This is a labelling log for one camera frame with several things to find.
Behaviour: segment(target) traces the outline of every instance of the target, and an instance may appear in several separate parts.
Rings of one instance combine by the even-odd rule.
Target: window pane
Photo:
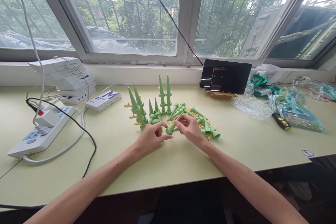
[[[158,0],[74,0],[97,53],[176,55],[177,30]],[[162,0],[177,23],[179,0]]]
[[[286,0],[202,0],[195,44],[200,57],[259,57],[263,40]]]
[[[37,49],[74,50],[46,0],[24,2]],[[20,0],[0,0],[0,48],[33,48]]]
[[[335,38],[336,0],[304,0],[268,58],[313,60]]]

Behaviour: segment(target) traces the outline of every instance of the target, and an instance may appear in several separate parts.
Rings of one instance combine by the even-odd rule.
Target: light green desk
[[[148,98],[154,104],[158,98],[157,86],[138,86],[139,94],[148,111]],[[105,164],[130,146],[141,133],[129,119],[130,108],[124,108],[130,99],[127,87],[113,87],[122,99],[102,112],[88,110],[86,129],[97,143],[97,152],[89,172]],[[0,107],[6,108],[7,118],[1,118],[1,172],[7,172],[16,161],[6,157],[6,152],[31,129],[33,112],[22,104],[27,88],[0,88]],[[307,98],[307,106],[326,126],[325,133],[293,128],[283,131],[273,118],[256,120],[237,108],[229,100],[211,99],[197,86],[172,86],[172,103],[185,102],[196,107],[217,127],[221,137],[211,140],[219,149],[242,162],[254,171],[309,163],[301,150],[308,149],[316,156],[336,153],[336,103]],[[15,110],[9,105],[17,106]],[[14,126],[9,121],[19,118]],[[32,155],[33,159],[48,158],[72,143],[80,128],[69,121],[49,148]],[[178,132],[157,151],[123,172],[102,195],[119,194],[174,184],[222,177],[223,174],[210,159]],[[13,205],[47,204],[72,184],[81,179],[93,152],[90,138],[82,139],[62,156],[41,165],[19,162],[0,179],[0,203]]]

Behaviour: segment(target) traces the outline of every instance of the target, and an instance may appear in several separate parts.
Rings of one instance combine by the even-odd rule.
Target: forearm
[[[133,146],[129,147],[118,157],[93,171],[52,200],[26,223],[73,223],[113,179],[129,167],[139,155]]]
[[[294,207],[270,184],[210,142],[200,147],[238,191],[270,222],[307,223]]]

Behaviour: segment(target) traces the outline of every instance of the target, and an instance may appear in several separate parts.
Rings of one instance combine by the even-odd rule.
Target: hand
[[[158,146],[164,140],[168,140],[173,138],[171,135],[162,135],[161,126],[168,128],[165,122],[158,122],[154,125],[147,124],[134,143],[135,149],[140,153],[144,154],[148,151],[151,151],[156,146]]]
[[[200,148],[208,140],[203,136],[201,130],[199,129],[197,119],[187,114],[183,114],[179,121],[177,117],[174,120],[176,127],[179,129],[180,133],[185,135],[185,137]]]

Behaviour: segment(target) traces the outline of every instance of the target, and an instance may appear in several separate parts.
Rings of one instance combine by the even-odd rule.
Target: box with printed letter m
[[[93,110],[103,111],[111,104],[121,99],[121,94],[114,91],[107,91],[96,98],[88,101],[86,105]]]

